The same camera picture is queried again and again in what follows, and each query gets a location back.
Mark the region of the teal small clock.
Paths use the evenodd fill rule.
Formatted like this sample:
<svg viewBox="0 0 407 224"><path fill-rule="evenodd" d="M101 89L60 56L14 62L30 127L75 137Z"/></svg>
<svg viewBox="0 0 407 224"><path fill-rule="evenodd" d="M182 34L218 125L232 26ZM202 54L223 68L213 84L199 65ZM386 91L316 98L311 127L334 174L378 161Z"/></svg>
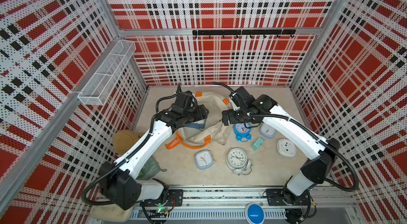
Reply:
<svg viewBox="0 0 407 224"><path fill-rule="evenodd" d="M254 151L258 150L262 146L263 142L264 140L262 138L258 138L251 146L251 149Z"/></svg>

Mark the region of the light blue square alarm clock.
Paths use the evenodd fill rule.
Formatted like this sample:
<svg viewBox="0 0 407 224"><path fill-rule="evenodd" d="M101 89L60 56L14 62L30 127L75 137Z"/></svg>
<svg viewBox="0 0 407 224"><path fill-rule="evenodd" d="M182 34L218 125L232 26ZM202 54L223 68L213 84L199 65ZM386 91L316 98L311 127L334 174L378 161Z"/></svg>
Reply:
<svg viewBox="0 0 407 224"><path fill-rule="evenodd" d="M206 170L213 166L214 160L210 151L203 150L195 154L195 162L200 170Z"/></svg>

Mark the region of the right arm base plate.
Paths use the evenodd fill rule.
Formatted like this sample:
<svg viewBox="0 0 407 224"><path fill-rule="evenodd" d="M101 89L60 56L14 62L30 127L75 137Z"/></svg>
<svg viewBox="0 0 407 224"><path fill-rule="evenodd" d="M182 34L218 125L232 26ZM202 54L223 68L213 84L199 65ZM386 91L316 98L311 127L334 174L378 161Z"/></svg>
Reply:
<svg viewBox="0 0 407 224"><path fill-rule="evenodd" d="M266 199L269 206L307 206L309 190L296 196L288 189L266 189Z"/></svg>

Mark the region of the blue round twin-bell alarm clock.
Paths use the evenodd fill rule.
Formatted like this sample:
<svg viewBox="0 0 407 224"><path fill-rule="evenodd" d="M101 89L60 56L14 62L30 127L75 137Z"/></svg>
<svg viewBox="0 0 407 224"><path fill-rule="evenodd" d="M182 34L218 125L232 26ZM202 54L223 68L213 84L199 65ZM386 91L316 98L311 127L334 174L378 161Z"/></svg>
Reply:
<svg viewBox="0 0 407 224"><path fill-rule="evenodd" d="M251 129L247 123L234 124L234 133L237 141L247 142L251 140Z"/></svg>

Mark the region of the beige canvas bag orange handles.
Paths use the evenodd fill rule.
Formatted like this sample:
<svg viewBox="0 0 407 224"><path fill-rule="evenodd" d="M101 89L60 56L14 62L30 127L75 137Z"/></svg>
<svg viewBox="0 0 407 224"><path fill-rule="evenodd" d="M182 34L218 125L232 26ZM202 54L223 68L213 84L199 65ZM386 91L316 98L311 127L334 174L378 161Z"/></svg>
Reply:
<svg viewBox="0 0 407 224"><path fill-rule="evenodd" d="M226 144L232 126L225 126L222 123L222 112L232 108L229 98L215 92L201 91L195 92L194 96L199 105L203 104L209 110L208 117L204 119L206 127L201 130L188 127L177 130L176 138L165 145L167 149L173 149L177 145L184 145L190 149L201 149L212 142Z"/></svg>

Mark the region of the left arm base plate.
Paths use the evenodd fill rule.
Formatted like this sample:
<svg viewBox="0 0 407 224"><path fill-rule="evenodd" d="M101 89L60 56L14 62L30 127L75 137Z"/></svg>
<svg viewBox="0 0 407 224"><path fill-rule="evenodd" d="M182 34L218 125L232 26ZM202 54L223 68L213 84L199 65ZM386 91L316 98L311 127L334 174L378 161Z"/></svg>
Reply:
<svg viewBox="0 0 407 224"><path fill-rule="evenodd" d="M142 203L146 207L181 207L183 203L183 192L184 190L182 189L169 189L164 201L160 201L160 199L149 199L143 200Z"/></svg>

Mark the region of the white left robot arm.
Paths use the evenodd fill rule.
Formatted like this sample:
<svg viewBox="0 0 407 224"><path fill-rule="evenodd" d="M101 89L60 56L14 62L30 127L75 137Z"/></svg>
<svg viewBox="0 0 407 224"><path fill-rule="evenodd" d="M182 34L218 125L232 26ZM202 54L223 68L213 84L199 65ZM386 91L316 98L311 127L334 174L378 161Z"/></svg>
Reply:
<svg viewBox="0 0 407 224"><path fill-rule="evenodd" d="M128 210L143 200L164 200L165 184L158 180L140 181L138 176L158 147L178 129L204 120L209 110L199 105L192 92L179 91L168 109L152 116L149 130L130 150L113 163L105 162L99 169L99 178L88 185L81 196L90 206L115 204Z"/></svg>

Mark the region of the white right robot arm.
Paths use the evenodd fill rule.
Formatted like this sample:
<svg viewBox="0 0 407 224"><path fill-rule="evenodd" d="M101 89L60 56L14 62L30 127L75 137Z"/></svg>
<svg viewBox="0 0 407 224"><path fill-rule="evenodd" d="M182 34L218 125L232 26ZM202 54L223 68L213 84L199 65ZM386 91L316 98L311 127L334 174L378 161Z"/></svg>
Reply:
<svg viewBox="0 0 407 224"><path fill-rule="evenodd" d="M343 154L339 152L340 144L335 139L326 139L290 116L274 99L262 94L253 97L244 87L230 91L232 109L222 112L224 125L238 123L264 123L275 128L291 141L307 157L299 173L290 178L284 185L281 197L287 205L294 205L300 196L318 184L324 182L346 192L354 192L359 188L356 170ZM328 178L335 161L342 160L353 178L350 187L342 186Z"/></svg>

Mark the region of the dark blue square alarm clock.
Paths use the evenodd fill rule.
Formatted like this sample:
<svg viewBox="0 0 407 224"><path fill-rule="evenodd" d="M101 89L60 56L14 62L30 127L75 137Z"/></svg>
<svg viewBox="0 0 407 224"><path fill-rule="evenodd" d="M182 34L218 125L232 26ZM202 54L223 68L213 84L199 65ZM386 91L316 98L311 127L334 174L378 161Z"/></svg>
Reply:
<svg viewBox="0 0 407 224"><path fill-rule="evenodd" d="M206 121L200 121L200 122L193 122L190 123L188 126L188 128L193 128L193 129L204 129L206 127Z"/></svg>

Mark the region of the white oval clock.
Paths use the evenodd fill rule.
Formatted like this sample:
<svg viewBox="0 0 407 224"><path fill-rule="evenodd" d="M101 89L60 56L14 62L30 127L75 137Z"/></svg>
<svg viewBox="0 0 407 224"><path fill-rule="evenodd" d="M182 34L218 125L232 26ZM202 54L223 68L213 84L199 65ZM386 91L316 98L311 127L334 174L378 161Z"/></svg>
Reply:
<svg viewBox="0 0 407 224"><path fill-rule="evenodd" d="M283 157L295 157L297 148L290 140L281 138L277 141L277 151Z"/></svg>

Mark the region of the white twin-bell small clock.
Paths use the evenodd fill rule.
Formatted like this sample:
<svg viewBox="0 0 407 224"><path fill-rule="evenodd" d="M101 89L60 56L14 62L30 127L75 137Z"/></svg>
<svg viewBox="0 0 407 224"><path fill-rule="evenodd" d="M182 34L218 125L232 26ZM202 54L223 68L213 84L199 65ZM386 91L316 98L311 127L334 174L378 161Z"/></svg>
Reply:
<svg viewBox="0 0 407 224"><path fill-rule="evenodd" d="M239 176L248 176L252 172L252 161L240 148L232 148L228 152L226 164L234 174Z"/></svg>

